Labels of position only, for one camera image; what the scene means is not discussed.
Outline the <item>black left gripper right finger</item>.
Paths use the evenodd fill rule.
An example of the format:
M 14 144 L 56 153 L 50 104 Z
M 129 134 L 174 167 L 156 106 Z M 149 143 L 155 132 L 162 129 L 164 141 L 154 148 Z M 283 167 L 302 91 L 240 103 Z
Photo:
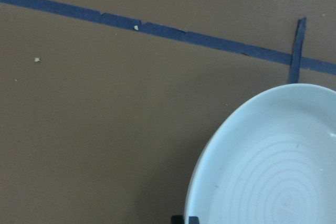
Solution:
M 199 218 L 197 216 L 189 216 L 188 224 L 199 224 Z

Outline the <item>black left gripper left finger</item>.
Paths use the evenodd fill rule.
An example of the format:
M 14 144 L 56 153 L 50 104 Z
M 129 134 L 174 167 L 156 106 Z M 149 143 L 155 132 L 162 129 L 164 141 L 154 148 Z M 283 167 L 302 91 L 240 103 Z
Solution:
M 171 217 L 171 224 L 183 224 L 183 216 L 182 215 L 173 215 Z

